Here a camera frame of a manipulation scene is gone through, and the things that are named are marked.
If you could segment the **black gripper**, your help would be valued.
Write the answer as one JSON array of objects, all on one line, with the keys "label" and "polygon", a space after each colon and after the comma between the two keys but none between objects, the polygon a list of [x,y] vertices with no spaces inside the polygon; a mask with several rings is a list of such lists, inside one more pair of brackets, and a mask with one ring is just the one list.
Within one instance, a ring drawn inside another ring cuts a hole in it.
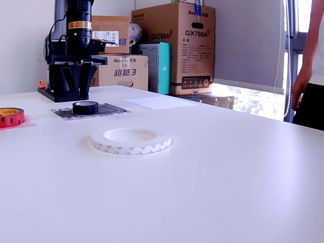
[{"label": "black gripper", "polygon": [[[62,64],[60,65],[63,89],[61,92],[64,100],[89,99],[90,85],[97,71],[96,65],[108,65],[108,59],[99,56],[99,51],[102,49],[102,46],[88,46],[85,50],[76,54],[67,54],[67,50],[63,46],[49,47],[49,64]],[[85,64],[81,66],[63,63]]]}]

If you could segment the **person left hand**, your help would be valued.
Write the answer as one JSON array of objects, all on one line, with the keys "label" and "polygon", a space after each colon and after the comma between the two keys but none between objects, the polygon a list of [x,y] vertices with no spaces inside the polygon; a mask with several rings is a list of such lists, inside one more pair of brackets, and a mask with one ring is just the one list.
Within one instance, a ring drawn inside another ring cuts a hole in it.
[{"label": "person left hand", "polygon": [[300,71],[292,88],[292,109],[297,111],[300,104],[300,97],[304,93],[305,88],[309,82],[308,74]]}]

